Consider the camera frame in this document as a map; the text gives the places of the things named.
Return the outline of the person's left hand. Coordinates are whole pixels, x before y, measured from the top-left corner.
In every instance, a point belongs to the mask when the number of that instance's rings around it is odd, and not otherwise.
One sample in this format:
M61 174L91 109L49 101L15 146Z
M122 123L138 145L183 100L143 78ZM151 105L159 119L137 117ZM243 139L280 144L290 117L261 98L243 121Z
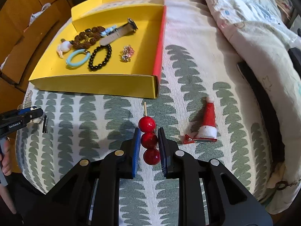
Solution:
M12 172L11 158L10 158L10 143L8 139L4 142L4 147L2 148L1 163L2 172L5 176L9 176Z

